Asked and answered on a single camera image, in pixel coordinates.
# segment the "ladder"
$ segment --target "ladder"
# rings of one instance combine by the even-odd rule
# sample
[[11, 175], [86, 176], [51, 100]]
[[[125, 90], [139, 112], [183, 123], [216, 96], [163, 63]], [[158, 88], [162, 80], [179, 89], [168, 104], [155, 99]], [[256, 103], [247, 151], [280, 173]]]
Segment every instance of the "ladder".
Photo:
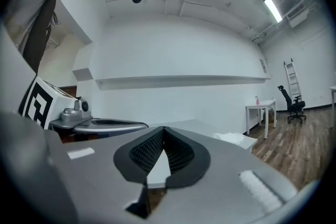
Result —
[[289, 84], [289, 93], [291, 95], [291, 98], [295, 98], [296, 96], [301, 95], [301, 89], [299, 85], [299, 80], [298, 80], [298, 74], [295, 71], [295, 66], [293, 63], [293, 59], [290, 58], [291, 63], [288, 65], [284, 62], [283, 64], [285, 65], [285, 70], [287, 73], [287, 78], [288, 78], [288, 84]]

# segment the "shelf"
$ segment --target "shelf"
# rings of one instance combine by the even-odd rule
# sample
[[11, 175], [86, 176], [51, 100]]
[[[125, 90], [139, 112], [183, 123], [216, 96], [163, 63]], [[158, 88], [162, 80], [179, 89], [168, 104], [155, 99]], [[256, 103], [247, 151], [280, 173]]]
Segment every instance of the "shelf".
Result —
[[269, 78], [241, 76], [159, 76], [98, 79], [100, 90], [194, 87], [264, 83]]

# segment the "office chair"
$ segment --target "office chair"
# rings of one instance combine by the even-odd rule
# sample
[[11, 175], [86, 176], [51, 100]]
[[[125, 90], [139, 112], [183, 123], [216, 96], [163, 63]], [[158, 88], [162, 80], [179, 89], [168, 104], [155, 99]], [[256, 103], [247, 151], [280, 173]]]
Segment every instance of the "office chair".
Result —
[[301, 100], [301, 96], [297, 96], [294, 98], [295, 104], [292, 104], [292, 99], [289, 97], [287, 91], [284, 89], [284, 87], [281, 85], [278, 87], [279, 91], [281, 91], [281, 93], [283, 94], [283, 96], [286, 99], [287, 102], [287, 110], [290, 113], [290, 116], [287, 117], [288, 119], [288, 123], [290, 123], [293, 119], [299, 119], [302, 123], [302, 118], [304, 118], [304, 120], [307, 119], [307, 116], [305, 115], [299, 115], [298, 112], [300, 112], [302, 110], [302, 108], [304, 108], [306, 106], [306, 103], [304, 101], [300, 101]]

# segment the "fluorescent light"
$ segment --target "fluorescent light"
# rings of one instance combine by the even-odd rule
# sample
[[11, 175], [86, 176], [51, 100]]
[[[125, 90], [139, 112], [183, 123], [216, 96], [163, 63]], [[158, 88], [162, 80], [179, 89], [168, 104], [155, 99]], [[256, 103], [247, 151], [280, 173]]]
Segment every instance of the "fluorescent light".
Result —
[[272, 12], [275, 20], [277, 20], [277, 22], [281, 22], [282, 18], [281, 15], [277, 9], [277, 7], [274, 5], [272, 0], [264, 0], [265, 4], [267, 5], [267, 7], [269, 8], [269, 10]]

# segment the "white wall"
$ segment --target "white wall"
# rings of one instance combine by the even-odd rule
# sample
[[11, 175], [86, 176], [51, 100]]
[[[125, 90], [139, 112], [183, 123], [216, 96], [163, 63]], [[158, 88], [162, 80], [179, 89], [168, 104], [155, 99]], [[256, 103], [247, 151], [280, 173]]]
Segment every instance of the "white wall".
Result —
[[272, 75], [269, 84], [278, 110], [287, 109], [277, 87], [283, 85], [289, 92], [283, 62], [290, 63], [290, 58], [295, 64], [306, 108], [331, 103], [329, 87], [336, 85], [336, 39], [333, 22], [325, 10], [311, 11], [307, 20], [295, 28], [287, 25], [270, 37], [261, 49]]
[[61, 2], [91, 41], [98, 42], [109, 19], [105, 0], [61, 0]]
[[269, 78], [260, 49], [198, 19], [147, 15], [110, 20], [95, 56], [95, 79], [146, 76]]
[[58, 87], [77, 85], [72, 67], [78, 50], [84, 46], [75, 35], [66, 36], [56, 49], [45, 50], [37, 75]]
[[[265, 58], [256, 45], [211, 23], [161, 15], [116, 17], [91, 61], [100, 85], [94, 116], [148, 124], [198, 119], [223, 132], [243, 133], [245, 105], [256, 95], [269, 98], [268, 74], [259, 59]], [[228, 77], [217, 77], [213, 85], [206, 83], [209, 76]], [[230, 79], [237, 76], [244, 77], [241, 84]], [[148, 77], [152, 80], [143, 83]], [[193, 82], [183, 84], [190, 77]], [[256, 124], [256, 114], [251, 118]]]

